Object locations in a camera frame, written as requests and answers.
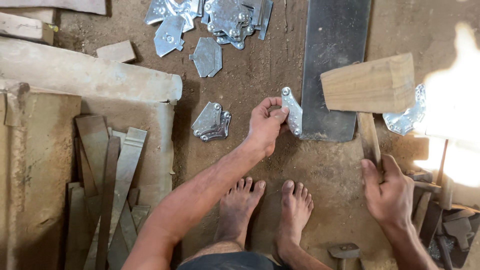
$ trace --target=dark shorts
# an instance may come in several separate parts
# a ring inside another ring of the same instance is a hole
[[[255,252],[203,255],[180,265],[177,270],[286,270]]]

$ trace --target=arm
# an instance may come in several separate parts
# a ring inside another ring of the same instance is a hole
[[[427,254],[410,219],[413,204],[413,180],[402,174],[392,156],[382,155],[384,182],[370,160],[362,160],[365,197],[369,212],[377,220],[392,245],[400,270],[438,270]]]
[[[168,269],[174,246],[246,172],[275,149],[288,109],[273,110],[281,98],[266,98],[252,111],[245,141],[217,163],[170,192],[140,231],[122,269]]]

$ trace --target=dirt floor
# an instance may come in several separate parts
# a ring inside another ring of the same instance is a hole
[[[150,0],[113,0],[111,16],[61,10],[57,45],[96,56],[96,49],[129,39],[137,60],[132,64],[179,74],[183,95],[175,107],[172,140],[175,147],[173,187],[193,177],[236,147],[248,133],[252,108],[267,96],[280,95],[284,86],[301,96],[301,76],[307,1],[275,1],[265,41],[258,32],[245,40],[245,49],[223,45],[223,69],[213,78],[199,78],[188,59],[199,37],[212,37],[196,18],[196,29],[183,35],[183,51],[163,58],[156,55],[156,27],[143,20]],[[412,52],[416,83],[456,58],[455,25],[467,22],[480,40],[480,2],[477,0],[373,0],[365,60]],[[218,102],[232,114],[226,140],[203,143],[190,126],[207,102]],[[401,137],[387,130],[376,116],[382,152],[392,154],[402,169],[418,169],[414,160],[429,158],[429,139]],[[315,209],[303,231],[302,247],[330,267],[336,267],[326,251],[330,245],[354,242],[362,249],[367,269],[396,269],[391,248],[380,228],[368,214],[362,194],[359,160],[360,140],[347,143],[300,141],[291,134],[277,140],[274,154],[260,162],[248,175],[265,180],[267,188],[251,220],[248,249],[271,254],[272,239],[280,214],[280,187],[286,179],[302,181],[313,195]],[[214,207],[185,237],[177,249],[177,261],[210,244],[216,229],[218,208]],[[480,253],[476,240],[472,253]],[[359,269],[349,262],[348,269]],[[477,269],[479,256],[469,256],[464,269]]]

